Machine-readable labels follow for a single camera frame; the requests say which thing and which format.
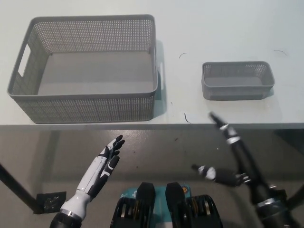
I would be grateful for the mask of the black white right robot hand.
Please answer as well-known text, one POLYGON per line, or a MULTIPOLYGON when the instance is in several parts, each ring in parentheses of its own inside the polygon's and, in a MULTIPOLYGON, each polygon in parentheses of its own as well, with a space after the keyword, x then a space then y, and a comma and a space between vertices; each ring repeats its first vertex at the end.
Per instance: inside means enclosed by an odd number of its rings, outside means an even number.
POLYGON ((201 177, 229 187, 246 184, 251 192, 251 201, 254 205, 261 204, 272 198, 271 190, 256 165, 251 152, 236 132, 236 130, 214 112, 209 117, 225 137, 227 145, 237 162, 237 171, 217 169, 207 165, 193 164, 191 168, 201 177))

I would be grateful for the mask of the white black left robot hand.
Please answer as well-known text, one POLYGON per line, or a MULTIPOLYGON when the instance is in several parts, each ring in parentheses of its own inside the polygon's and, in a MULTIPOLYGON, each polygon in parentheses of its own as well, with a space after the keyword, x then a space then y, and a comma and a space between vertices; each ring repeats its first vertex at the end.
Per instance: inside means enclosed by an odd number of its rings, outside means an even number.
POLYGON ((120 160, 119 149, 124 142, 123 136, 119 135, 105 146, 93 159, 77 190, 90 196, 90 199, 94 199, 98 195, 120 160))

